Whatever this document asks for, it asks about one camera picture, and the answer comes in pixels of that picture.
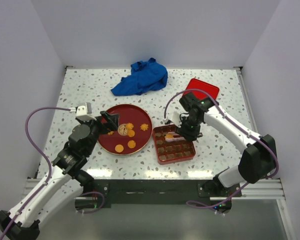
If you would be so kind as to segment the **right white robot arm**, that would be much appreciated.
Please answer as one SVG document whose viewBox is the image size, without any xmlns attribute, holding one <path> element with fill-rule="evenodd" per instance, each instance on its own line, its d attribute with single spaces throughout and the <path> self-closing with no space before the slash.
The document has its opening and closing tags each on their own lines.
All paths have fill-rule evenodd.
<svg viewBox="0 0 300 240">
<path fill-rule="evenodd" d="M 235 120 L 212 98 L 198 99 L 192 92 L 179 100 L 187 116 L 179 119 L 176 133 L 193 142 L 202 136 L 201 124 L 207 124 L 224 135 L 241 153 L 238 166 L 227 168 L 207 181 L 206 192 L 223 197 L 241 182 L 254 184 L 275 172 L 278 167 L 274 138 L 260 135 Z"/>
</svg>

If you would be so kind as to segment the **round dark red tray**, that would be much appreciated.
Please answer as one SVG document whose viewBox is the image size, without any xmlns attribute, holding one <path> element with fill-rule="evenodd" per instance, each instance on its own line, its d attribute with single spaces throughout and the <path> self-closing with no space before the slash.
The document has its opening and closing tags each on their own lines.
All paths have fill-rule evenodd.
<svg viewBox="0 0 300 240">
<path fill-rule="evenodd" d="M 131 155 L 140 151 L 150 140 L 152 135 L 152 121 L 148 113 L 142 108 L 132 104 L 119 104 L 107 110 L 109 114 L 119 114 L 118 129 L 114 131 L 113 135 L 101 135 L 98 143 L 109 153 L 115 155 Z M 135 132 L 134 137 L 128 137 L 126 124 L 132 123 Z M 147 131 L 142 131 L 140 126 L 148 124 Z M 129 148 L 128 142 L 133 140 L 136 142 L 135 148 Z M 116 145 L 123 145 L 124 151 L 118 153 L 115 151 Z"/>
</svg>

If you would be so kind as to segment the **pink metal tongs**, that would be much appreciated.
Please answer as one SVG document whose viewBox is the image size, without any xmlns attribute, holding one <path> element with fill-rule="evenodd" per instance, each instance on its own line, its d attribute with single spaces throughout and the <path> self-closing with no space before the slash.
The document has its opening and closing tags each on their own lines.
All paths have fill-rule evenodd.
<svg viewBox="0 0 300 240">
<path fill-rule="evenodd" d="M 171 135 L 173 135 L 173 138 L 171 138 L 171 139 L 166 139 L 165 138 L 166 135 L 164 136 L 164 139 L 165 139 L 166 142 L 171 143 L 171 142 L 179 142 L 179 141 L 184 141 L 185 140 L 184 137 L 182 137 L 178 134 L 171 134 Z"/>
</svg>

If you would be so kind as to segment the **flower cookie top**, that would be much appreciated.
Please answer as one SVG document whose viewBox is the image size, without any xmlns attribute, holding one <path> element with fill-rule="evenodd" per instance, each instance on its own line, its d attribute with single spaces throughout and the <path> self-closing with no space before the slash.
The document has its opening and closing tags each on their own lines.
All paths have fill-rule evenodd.
<svg viewBox="0 0 300 240">
<path fill-rule="evenodd" d="M 172 134 L 167 134 L 167 135 L 165 136 L 165 138 L 166 138 L 166 139 L 173 139 L 174 136 L 173 136 Z"/>
</svg>

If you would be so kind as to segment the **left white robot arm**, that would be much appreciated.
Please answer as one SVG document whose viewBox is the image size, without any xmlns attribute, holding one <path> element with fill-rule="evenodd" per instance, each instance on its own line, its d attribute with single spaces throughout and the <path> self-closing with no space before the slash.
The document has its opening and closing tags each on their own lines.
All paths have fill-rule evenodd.
<svg viewBox="0 0 300 240">
<path fill-rule="evenodd" d="M 53 161 L 34 143 L 30 137 L 29 124 L 25 123 L 26 136 L 45 159 L 48 172 L 20 203 L 9 211 L 0 211 L 0 239 L 35 240 L 40 233 L 40 222 L 34 219 L 35 216 L 68 181 L 77 181 L 75 189 L 82 196 L 89 196 L 93 192 L 94 178 L 83 171 L 82 167 L 87 163 L 99 137 L 118 129 L 120 115 L 101 111 L 99 116 L 93 116 L 83 106 L 66 108 L 65 111 L 75 113 L 79 125 L 72 130 L 68 141 Z"/>
</svg>

